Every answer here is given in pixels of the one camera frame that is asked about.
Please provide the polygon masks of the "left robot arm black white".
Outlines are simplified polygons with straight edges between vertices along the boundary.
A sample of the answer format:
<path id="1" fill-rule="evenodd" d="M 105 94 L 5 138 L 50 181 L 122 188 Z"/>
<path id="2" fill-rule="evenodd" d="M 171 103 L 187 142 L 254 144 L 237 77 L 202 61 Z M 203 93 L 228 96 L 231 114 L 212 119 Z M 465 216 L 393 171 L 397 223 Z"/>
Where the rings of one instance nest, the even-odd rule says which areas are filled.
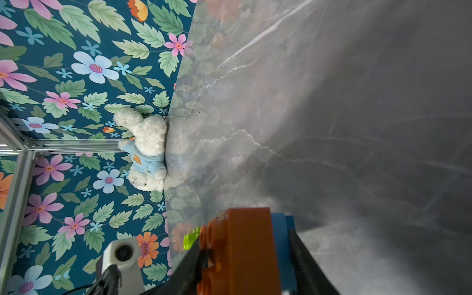
<path id="1" fill-rule="evenodd" d="M 118 295 L 121 286 L 121 272 L 116 264 L 112 264 L 95 283 L 74 288 L 65 292 L 64 295 L 72 295 L 74 292 L 81 290 L 86 290 L 87 295 Z"/>

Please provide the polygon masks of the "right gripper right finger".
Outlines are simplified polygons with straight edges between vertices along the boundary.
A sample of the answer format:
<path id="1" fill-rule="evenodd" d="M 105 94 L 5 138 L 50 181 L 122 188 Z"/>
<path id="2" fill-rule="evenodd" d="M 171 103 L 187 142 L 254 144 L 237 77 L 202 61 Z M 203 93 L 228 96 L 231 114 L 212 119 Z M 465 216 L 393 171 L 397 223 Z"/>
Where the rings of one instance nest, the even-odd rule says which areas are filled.
<path id="1" fill-rule="evenodd" d="M 294 227 L 288 230 L 290 263 L 295 272 L 296 287 L 289 295 L 339 295 L 322 268 L 314 260 Z"/>

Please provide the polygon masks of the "light blue long lego brick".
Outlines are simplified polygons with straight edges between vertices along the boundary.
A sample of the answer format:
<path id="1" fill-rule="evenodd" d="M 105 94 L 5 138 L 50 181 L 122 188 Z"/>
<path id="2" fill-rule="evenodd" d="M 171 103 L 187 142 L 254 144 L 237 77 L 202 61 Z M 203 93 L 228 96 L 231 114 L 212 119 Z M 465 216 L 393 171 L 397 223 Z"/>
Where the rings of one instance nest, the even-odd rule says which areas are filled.
<path id="1" fill-rule="evenodd" d="M 295 230 L 295 221 L 293 216 L 283 213 L 271 213 L 271 219 L 282 294 L 295 295 L 297 281 L 289 239 L 289 232 Z"/>

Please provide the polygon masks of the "orange lego brick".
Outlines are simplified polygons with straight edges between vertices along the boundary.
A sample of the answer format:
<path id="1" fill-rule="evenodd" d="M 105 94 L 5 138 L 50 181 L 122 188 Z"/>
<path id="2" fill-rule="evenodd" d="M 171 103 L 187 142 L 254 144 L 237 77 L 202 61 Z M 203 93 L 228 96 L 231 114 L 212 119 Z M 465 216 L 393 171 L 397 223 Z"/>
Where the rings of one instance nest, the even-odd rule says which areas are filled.
<path id="1" fill-rule="evenodd" d="M 233 208 L 200 228 L 209 252 L 200 295 L 279 295 L 281 280 L 268 208 Z"/>

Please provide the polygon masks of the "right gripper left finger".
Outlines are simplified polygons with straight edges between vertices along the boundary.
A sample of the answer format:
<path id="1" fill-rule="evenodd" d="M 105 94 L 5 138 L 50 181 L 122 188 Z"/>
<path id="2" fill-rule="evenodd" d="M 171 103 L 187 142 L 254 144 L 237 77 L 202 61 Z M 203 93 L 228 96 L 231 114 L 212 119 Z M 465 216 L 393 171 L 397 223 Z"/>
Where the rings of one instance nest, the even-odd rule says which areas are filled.
<path id="1" fill-rule="evenodd" d="M 202 271 L 207 266 L 207 251 L 202 250 L 197 239 L 186 253 L 170 279 L 162 285 L 151 288 L 142 295 L 197 295 L 197 285 Z"/>

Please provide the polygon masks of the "lime green lego brick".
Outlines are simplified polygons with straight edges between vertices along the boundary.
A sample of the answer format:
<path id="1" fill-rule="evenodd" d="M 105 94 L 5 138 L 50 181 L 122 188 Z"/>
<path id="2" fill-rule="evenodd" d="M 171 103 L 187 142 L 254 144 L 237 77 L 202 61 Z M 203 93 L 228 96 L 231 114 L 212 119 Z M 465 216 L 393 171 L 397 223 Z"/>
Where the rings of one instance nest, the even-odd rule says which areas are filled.
<path id="1" fill-rule="evenodd" d="M 197 227 L 190 231 L 190 233 L 186 234 L 183 238 L 183 249 L 190 250 L 195 243 L 195 241 L 199 238 L 200 235 L 200 227 Z"/>

